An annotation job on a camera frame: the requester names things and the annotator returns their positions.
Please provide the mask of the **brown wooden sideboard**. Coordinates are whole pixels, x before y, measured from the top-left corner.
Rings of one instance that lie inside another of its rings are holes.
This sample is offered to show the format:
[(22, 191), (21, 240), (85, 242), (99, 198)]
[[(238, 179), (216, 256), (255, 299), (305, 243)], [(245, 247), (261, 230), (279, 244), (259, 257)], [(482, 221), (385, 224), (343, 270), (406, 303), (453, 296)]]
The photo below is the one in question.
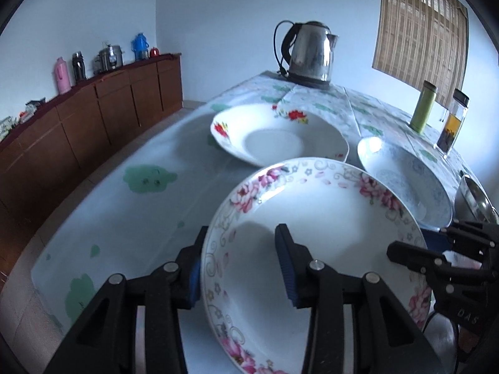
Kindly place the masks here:
[(168, 53), (95, 76), (17, 126), (1, 142), (1, 281), (89, 173), (182, 104), (181, 56)]

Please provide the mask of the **pink floral rimmed plate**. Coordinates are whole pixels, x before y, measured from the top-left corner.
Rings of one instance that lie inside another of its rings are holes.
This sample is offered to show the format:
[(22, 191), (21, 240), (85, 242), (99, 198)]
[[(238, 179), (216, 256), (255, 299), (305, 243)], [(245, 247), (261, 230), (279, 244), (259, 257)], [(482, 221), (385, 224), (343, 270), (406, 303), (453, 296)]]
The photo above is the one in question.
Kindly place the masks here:
[(394, 241), (422, 247), (410, 211), (359, 168), (298, 158), (246, 177), (222, 201), (201, 256), (201, 296), (216, 340), (239, 373), (298, 373), (310, 313), (289, 300), (274, 244), (286, 225), (311, 255), (341, 274), (375, 272), (418, 327), (430, 310), (422, 275), (391, 262)]

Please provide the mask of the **steel rice cooker pot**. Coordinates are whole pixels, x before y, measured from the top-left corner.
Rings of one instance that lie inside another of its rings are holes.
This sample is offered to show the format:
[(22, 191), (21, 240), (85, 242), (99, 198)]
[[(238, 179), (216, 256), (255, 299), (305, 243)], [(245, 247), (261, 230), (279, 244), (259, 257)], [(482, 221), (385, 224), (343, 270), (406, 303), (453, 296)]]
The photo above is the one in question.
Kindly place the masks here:
[(106, 45), (93, 59), (94, 74), (103, 74), (119, 69), (124, 65), (120, 45)]

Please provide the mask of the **dark steel thermos flask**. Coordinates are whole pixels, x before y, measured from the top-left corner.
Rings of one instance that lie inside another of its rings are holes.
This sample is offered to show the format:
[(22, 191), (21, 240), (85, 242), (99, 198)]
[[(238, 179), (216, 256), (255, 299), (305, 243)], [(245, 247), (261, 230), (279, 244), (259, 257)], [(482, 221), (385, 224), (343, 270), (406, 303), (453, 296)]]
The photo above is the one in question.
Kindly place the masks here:
[(81, 51), (76, 51), (72, 55), (72, 66), (75, 76), (75, 83), (80, 84), (86, 80), (85, 60)]

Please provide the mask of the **pink thermos flask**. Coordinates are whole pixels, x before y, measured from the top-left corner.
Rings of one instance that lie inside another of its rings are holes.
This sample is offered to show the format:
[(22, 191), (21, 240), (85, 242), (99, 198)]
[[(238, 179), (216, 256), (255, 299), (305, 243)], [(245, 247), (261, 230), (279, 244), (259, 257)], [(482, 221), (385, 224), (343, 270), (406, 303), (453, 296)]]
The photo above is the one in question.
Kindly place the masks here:
[(71, 90), (71, 81), (66, 61), (59, 57), (54, 65), (53, 74), (56, 80), (59, 95), (68, 93)]

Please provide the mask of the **stainless steel bowl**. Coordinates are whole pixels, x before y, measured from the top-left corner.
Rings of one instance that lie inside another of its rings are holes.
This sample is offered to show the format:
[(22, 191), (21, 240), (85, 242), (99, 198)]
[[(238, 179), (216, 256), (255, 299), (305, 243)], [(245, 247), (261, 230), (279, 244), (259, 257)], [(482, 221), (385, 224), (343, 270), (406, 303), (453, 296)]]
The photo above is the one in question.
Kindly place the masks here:
[(498, 211), (481, 186), (462, 174), (454, 199), (454, 218), (464, 221), (498, 224)]

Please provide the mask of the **blue water jug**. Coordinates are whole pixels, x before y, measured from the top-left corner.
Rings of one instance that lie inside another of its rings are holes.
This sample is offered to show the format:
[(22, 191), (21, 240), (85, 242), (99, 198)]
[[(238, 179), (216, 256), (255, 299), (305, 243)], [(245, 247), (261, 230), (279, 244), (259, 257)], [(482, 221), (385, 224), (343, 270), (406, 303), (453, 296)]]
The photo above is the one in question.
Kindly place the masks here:
[(136, 62), (146, 60), (149, 57), (149, 44), (143, 33), (139, 33), (134, 37), (131, 46)]

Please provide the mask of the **stainless steel electric kettle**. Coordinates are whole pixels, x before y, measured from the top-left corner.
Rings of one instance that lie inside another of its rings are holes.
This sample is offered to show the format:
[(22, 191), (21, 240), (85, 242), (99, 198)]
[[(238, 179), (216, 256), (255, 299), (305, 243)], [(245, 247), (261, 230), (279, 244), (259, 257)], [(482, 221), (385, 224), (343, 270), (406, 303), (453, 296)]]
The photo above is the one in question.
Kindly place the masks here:
[[(282, 24), (291, 27), (283, 37), (278, 57), (276, 37)], [(327, 90), (330, 88), (334, 49), (338, 36), (319, 21), (295, 23), (290, 20), (279, 22), (273, 34), (274, 56), (278, 72), (292, 83)]]

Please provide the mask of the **cloud print tablecloth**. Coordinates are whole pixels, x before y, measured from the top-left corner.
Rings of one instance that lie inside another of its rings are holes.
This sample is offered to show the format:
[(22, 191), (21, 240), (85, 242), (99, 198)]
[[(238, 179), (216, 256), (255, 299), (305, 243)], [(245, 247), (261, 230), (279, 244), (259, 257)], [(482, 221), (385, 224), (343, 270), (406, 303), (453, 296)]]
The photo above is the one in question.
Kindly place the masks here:
[(349, 144), (369, 136), (392, 138), (424, 161), (450, 195), (460, 176), (471, 173), (459, 153), (438, 154), (435, 129), (411, 131), (409, 115), (398, 107), (341, 86), (318, 90), (271, 73), (255, 76), (153, 133), (53, 233), (31, 279), (61, 334), (69, 332), (109, 275), (135, 278), (176, 256), (251, 173), (209, 129), (218, 112), (242, 104), (308, 110), (337, 127)]

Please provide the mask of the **bamboo window blind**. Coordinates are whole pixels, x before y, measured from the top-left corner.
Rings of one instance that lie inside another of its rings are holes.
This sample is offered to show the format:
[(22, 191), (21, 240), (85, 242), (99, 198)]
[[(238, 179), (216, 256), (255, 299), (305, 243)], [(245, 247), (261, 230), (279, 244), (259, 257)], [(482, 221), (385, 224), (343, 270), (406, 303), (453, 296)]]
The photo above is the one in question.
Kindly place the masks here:
[(468, 60), (468, 10), (459, 0), (380, 0), (373, 68), (416, 89), (436, 86), (448, 108)]

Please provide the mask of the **glass tea bottle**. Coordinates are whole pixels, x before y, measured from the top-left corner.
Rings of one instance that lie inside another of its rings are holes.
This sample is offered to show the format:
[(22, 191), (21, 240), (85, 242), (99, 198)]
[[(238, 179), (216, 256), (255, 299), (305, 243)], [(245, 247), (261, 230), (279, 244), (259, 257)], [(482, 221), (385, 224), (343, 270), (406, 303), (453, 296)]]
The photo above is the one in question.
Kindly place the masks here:
[(468, 112), (468, 102), (467, 95), (459, 89), (454, 89), (453, 98), (448, 107), (448, 116), (444, 122), (442, 132), (434, 144), (434, 148), (442, 154), (443, 158), (448, 157), (457, 140)]

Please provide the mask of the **small red container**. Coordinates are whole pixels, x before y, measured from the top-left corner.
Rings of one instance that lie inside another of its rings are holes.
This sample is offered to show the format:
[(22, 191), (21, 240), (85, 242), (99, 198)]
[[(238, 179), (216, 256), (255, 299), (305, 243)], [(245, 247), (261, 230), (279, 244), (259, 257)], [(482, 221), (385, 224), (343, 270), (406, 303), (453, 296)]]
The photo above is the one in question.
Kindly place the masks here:
[(156, 48), (156, 47), (151, 48), (150, 57), (157, 57), (159, 55), (160, 55), (160, 51), (158, 48)]

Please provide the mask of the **red flower white plate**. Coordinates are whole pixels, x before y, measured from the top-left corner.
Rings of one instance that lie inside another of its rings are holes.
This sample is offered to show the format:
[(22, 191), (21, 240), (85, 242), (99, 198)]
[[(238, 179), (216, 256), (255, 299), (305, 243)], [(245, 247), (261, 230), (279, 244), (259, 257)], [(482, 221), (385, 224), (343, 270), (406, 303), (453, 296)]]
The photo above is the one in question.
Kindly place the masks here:
[(211, 135), (229, 154), (267, 167), (278, 162), (321, 157), (344, 162), (349, 145), (332, 124), (301, 109), (277, 104), (234, 106), (214, 116)]

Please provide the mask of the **clutter on sideboard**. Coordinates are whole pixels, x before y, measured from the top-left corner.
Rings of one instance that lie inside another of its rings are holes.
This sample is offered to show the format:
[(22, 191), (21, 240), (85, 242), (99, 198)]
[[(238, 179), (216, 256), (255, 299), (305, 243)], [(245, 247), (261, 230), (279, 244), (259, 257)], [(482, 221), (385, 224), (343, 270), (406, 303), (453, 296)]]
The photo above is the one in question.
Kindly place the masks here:
[(30, 120), (36, 111), (46, 103), (46, 98), (40, 100), (30, 100), (25, 104), (25, 109), (19, 112), (16, 117), (5, 117), (0, 123), (0, 141), (3, 141), (13, 130)]

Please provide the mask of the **green thermos bottle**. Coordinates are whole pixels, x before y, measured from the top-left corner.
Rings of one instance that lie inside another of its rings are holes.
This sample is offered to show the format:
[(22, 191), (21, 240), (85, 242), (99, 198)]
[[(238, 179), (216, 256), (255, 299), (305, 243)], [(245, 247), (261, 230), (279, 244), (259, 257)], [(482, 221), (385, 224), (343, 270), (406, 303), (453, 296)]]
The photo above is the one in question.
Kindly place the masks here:
[(430, 83), (428, 80), (424, 81), (416, 108), (409, 123), (413, 131), (417, 133), (424, 131), (433, 103), (436, 100), (437, 91), (438, 89), (433, 83)]

